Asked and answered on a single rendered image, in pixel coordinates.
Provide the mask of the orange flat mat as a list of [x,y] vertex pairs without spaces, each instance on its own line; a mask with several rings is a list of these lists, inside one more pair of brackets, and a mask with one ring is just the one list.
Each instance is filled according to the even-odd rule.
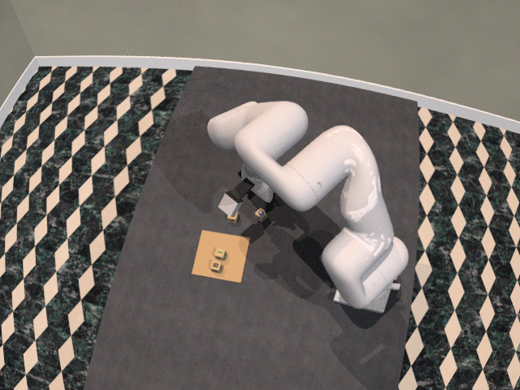
[[[248,237],[202,230],[192,274],[241,283],[249,240]],[[224,261],[215,258],[217,248],[226,250]],[[220,273],[211,271],[213,260],[222,263]]]

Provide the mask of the tan block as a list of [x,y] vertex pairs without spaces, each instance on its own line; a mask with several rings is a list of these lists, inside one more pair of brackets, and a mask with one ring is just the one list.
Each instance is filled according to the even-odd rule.
[[267,217],[267,213],[265,213],[265,210],[260,208],[256,213],[255,213],[255,218],[258,219],[260,222],[262,222],[265,218]]
[[238,212],[236,213],[236,215],[234,215],[232,217],[227,216],[227,221],[228,222],[236,223],[237,219],[238,219]]
[[211,266],[210,266],[211,271],[216,272],[216,273],[220,273],[221,268],[222,268],[222,263],[221,262],[217,262],[217,261],[214,261],[214,260],[212,261]]
[[225,256],[226,256],[226,250],[217,248],[216,251],[215,251],[214,256],[215,256],[216,259],[224,261]]

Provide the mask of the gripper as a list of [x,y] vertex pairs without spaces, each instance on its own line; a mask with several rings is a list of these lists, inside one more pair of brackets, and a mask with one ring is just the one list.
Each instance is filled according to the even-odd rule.
[[264,181],[252,179],[245,173],[244,163],[241,171],[238,172],[238,175],[242,180],[246,177],[254,184],[254,186],[247,192],[248,199],[250,200],[255,195],[258,195],[266,202],[265,213],[273,211],[275,206],[281,207],[284,204],[282,199]]

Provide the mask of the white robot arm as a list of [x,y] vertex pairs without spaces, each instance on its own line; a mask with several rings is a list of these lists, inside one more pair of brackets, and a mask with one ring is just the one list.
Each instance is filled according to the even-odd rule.
[[393,281],[409,253],[394,236],[375,156],[353,128],[330,128],[283,167],[276,162],[308,124],[294,102],[247,102],[212,118],[207,130],[219,148],[236,147],[247,176],[264,181],[294,210],[311,209],[344,179],[340,211],[346,225],[323,250],[322,262],[342,298],[363,309],[386,290],[400,289]]

